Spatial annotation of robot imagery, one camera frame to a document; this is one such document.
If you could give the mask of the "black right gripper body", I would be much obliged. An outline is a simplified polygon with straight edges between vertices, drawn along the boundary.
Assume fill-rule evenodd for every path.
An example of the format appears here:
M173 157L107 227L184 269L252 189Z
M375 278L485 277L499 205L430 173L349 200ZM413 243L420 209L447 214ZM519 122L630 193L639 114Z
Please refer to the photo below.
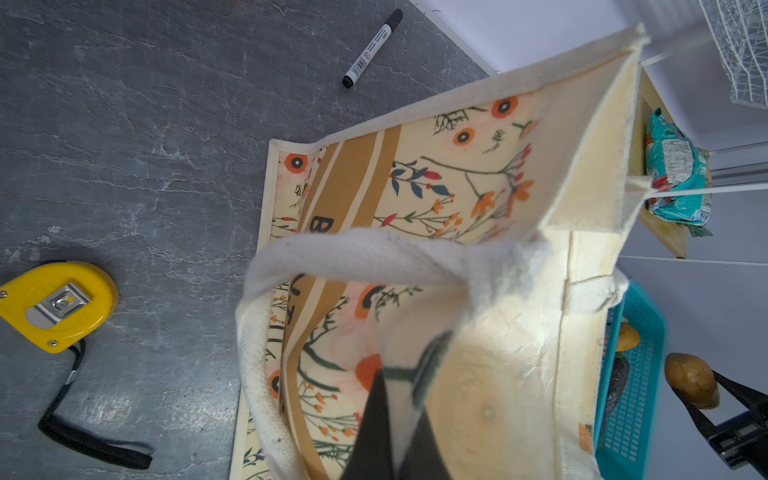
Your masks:
M719 425L707 435L710 447L732 470L752 467L767 476L767 402Z

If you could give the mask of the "brown potato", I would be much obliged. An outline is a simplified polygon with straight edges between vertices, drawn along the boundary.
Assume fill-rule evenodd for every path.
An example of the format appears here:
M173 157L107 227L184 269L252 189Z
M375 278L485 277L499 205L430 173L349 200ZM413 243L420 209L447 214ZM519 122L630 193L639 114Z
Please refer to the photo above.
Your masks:
M665 359L668 385L698 409L720 405L718 383L709 364L691 354L670 353Z

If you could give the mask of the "yellow tape measure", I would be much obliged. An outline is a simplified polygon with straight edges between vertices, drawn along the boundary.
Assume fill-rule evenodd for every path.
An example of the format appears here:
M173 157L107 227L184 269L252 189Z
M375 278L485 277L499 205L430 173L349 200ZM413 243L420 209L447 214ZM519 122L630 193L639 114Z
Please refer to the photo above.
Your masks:
M153 448L110 439L57 414L86 354L86 338L116 310L118 288L103 269L79 261L50 261L1 286L1 318L26 340L49 354L69 351L71 371L38 421L54 442L93 459L132 470L147 470Z

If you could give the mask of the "teal plastic basket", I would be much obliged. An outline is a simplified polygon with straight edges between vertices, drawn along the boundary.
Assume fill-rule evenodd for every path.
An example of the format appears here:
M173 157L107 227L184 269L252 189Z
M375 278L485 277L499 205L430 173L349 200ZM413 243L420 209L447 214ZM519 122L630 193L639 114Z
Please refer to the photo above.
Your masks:
M641 336L634 349L617 352L619 329L629 323ZM608 312L593 445L604 479L643 479L652 438L666 324L647 292L635 281L624 299ZM604 408L614 358L621 353L630 363L630 377L619 405L604 419Z

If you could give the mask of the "dark cucumber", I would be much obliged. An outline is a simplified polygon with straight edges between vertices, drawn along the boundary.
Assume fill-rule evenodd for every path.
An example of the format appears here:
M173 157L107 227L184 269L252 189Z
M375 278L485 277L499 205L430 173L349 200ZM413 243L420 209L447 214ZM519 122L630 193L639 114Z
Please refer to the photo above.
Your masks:
M609 388L604 408L604 419L607 419L619 405L630 377L630 363L625 356L618 353L612 365Z

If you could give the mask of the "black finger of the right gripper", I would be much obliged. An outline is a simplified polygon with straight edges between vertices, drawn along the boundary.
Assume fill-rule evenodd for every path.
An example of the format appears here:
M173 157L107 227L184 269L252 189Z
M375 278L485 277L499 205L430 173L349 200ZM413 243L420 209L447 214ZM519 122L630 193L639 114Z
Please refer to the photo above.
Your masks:
M745 406L750 412L757 414L767 413L767 400L768 396L760 391L757 391L751 387L747 387L738 382L732 381L727 377L713 372L717 383L724 387L734 398L736 398L743 406Z
M707 440L709 441L711 438L713 438L717 434L717 428L716 425L712 423L712 421L704 414L702 413L697 407L695 407L683 394L682 391L673 388L672 391L675 393L675 395L678 397L678 399L682 402L684 407L686 408L689 416L691 417L696 429L699 431L699 433Z

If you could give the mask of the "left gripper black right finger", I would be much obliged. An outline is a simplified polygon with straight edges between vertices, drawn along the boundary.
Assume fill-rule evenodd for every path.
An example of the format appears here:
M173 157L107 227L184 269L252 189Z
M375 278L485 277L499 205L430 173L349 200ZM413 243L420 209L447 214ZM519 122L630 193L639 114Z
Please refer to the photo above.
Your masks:
M422 413L398 470L403 480L451 480L427 413Z

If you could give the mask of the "cream floral tote bag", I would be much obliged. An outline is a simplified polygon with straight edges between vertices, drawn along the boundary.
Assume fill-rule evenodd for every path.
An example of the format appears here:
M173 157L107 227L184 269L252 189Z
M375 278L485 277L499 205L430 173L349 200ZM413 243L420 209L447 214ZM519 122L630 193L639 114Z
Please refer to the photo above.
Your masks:
M377 371L395 478L427 413L451 479L596 479L637 25L313 143L268 147L235 321L258 479L341 479Z

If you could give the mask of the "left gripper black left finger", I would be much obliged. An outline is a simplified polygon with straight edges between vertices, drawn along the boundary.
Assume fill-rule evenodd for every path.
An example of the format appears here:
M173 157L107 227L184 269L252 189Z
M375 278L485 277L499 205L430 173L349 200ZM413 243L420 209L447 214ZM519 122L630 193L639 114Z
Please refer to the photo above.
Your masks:
M392 480L388 398L383 371L376 372L362 415L359 433L342 480Z

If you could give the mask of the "teal snack bag lower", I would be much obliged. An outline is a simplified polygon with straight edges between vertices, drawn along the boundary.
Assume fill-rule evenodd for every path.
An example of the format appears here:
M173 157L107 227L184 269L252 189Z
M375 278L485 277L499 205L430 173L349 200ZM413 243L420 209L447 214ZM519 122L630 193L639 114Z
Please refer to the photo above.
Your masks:
M710 237L707 229L712 209L710 194L689 195L689 190L711 185L709 154L656 109L645 135L645 172L652 178L652 188L667 192L667 197L647 201L650 213L668 223L680 224L692 237Z

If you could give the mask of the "yellow mango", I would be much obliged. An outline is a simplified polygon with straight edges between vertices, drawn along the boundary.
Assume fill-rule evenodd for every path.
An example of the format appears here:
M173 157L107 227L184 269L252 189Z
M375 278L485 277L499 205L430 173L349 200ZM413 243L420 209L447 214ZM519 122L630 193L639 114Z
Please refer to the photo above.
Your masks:
M622 323L619 329L617 352L625 352L636 348L641 343L640 333L629 323Z

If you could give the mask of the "black white marker pen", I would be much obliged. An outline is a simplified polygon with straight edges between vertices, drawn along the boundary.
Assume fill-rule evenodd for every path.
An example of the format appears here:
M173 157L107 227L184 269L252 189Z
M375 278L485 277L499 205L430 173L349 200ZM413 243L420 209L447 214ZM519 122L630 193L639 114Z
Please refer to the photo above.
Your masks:
M370 65L373 58L379 52L381 47L391 37L393 31L402 21L404 15L401 9L396 9L379 28L377 33L363 49L355 62L350 66L342 78L342 85L346 89L351 89L360 79L363 72Z

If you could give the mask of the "white two-tier wooden shelf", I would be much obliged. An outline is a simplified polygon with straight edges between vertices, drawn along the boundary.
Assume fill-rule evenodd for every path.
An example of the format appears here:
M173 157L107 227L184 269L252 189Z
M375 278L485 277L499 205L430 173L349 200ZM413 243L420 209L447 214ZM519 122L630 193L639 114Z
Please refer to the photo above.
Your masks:
M712 171L709 155L678 128L650 77L641 71L629 170L651 178L655 194L643 201L639 222L676 259L687 257L690 239L709 234L706 224L714 194L767 188L760 165Z

